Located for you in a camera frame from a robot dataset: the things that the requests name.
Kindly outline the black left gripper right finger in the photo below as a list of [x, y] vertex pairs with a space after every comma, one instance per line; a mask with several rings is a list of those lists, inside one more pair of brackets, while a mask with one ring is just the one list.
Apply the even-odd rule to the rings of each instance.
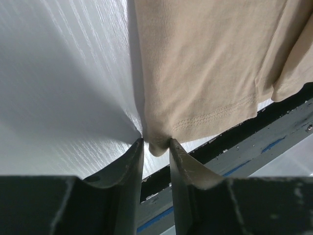
[[170, 174], [178, 235], [310, 235], [311, 177], [223, 177], [171, 139]]

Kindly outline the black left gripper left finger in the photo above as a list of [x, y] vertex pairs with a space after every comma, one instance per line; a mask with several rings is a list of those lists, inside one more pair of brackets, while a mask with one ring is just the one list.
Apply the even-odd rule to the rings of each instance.
[[1, 176], [3, 235], [134, 235], [140, 202], [144, 141], [137, 139], [97, 173]]

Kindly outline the beige t shirt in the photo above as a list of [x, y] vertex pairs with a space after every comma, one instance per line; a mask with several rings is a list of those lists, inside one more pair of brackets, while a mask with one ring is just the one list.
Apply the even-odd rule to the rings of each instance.
[[159, 157], [313, 80], [310, 0], [136, 0], [144, 139]]

